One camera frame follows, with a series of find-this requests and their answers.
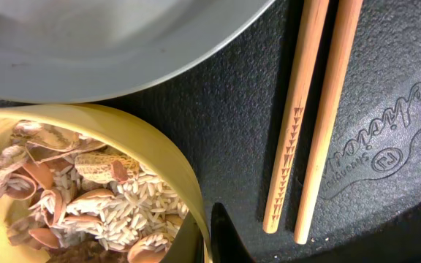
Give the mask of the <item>food scraps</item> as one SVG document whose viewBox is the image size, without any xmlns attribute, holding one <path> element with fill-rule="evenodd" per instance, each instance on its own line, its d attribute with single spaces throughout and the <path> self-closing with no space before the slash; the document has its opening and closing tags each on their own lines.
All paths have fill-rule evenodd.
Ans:
<svg viewBox="0 0 421 263">
<path fill-rule="evenodd" d="M 188 208 L 137 159 L 76 131 L 19 121 L 0 154 L 0 199 L 29 202 L 11 245 L 52 262 L 160 262 Z"/>
</svg>

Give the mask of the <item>grey round plate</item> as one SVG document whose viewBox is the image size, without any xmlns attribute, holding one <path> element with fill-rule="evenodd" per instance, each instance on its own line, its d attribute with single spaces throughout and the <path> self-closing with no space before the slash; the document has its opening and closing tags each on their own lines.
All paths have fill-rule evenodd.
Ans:
<svg viewBox="0 0 421 263">
<path fill-rule="evenodd" d="M 268 0 L 0 0 L 0 99 L 81 103 L 141 91 L 203 62 Z"/>
</svg>

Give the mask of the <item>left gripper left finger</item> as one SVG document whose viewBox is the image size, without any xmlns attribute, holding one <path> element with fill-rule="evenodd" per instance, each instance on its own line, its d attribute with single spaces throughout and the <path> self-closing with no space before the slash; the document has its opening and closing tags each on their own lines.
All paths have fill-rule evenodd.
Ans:
<svg viewBox="0 0 421 263">
<path fill-rule="evenodd" d="M 203 263 L 204 240 L 193 215 L 188 213 L 161 263 Z"/>
</svg>

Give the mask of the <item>wooden chopstick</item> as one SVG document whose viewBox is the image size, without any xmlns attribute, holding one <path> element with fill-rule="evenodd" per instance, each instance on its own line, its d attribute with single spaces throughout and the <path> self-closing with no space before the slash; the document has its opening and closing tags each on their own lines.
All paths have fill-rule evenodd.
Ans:
<svg viewBox="0 0 421 263">
<path fill-rule="evenodd" d="M 277 232 L 316 63 L 328 0 L 305 0 L 262 229 Z"/>
<path fill-rule="evenodd" d="M 294 241 L 307 243 L 363 0 L 340 0 L 327 58 Z"/>
</svg>

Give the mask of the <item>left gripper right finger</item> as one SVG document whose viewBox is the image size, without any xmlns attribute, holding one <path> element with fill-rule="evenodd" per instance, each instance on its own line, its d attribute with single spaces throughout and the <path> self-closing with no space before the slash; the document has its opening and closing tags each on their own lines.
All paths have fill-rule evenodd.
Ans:
<svg viewBox="0 0 421 263">
<path fill-rule="evenodd" d="M 255 263 L 247 251 L 225 206 L 216 202 L 210 220 L 211 250 L 214 263 Z"/>
</svg>

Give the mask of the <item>round black serving tray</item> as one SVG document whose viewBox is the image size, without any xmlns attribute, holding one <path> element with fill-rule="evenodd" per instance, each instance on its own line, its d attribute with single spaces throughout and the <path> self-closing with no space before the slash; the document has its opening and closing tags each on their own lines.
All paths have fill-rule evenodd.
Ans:
<svg viewBox="0 0 421 263">
<path fill-rule="evenodd" d="M 276 1 L 225 48 L 165 83 L 107 100 L 166 134 L 197 174 L 205 207 L 220 202 L 257 262 L 421 261 L 421 106 L 412 134 L 387 138 L 406 161 L 316 203 L 309 241 L 292 237 L 333 32 L 330 2 L 277 233 L 262 217 L 299 28 L 301 1 Z M 421 1 L 365 1 L 330 152 L 394 107 L 421 81 Z"/>
</svg>

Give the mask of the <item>yellow bowl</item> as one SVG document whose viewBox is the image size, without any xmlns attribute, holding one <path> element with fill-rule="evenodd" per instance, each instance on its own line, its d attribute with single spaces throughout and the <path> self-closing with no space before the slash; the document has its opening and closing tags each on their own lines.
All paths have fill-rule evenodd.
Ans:
<svg viewBox="0 0 421 263">
<path fill-rule="evenodd" d="M 149 123 L 121 110 L 96 104 L 39 104 L 0 108 L 0 153 L 20 120 L 49 123 L 80 132 L 113 146 L 157 172 L 186 203 L 205 242 L 204 258 L 212 262 L 211 239 L 200 185 L 179 148 Z M 4 219 L 12 200 L 0 200 L 0 262 L 46 262 L 48 254 L 9 244 Z"/>
</svg>

